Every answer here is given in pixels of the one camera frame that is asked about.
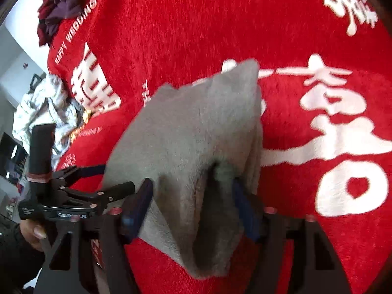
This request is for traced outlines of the black jacket sleeve forearm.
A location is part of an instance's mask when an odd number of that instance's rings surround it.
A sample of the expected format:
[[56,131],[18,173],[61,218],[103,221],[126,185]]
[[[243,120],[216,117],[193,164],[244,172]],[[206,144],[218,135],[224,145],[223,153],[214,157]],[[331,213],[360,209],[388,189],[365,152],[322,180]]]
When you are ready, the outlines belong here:
[[1,293],[14,293],[34,279],[45,262],[44,252],[32,248],[16,224],[1,235]]

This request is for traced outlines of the person's left hand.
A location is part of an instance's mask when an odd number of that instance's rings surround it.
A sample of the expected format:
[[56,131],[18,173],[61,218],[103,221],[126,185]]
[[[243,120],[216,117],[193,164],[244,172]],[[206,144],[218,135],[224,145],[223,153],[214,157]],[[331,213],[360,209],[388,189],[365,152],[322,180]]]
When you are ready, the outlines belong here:
[[47,238],[45,229],[33,220],[21,220],[19,224],[21,234],[24,239],[34,248],[40,252],[43,251],[41,241]]

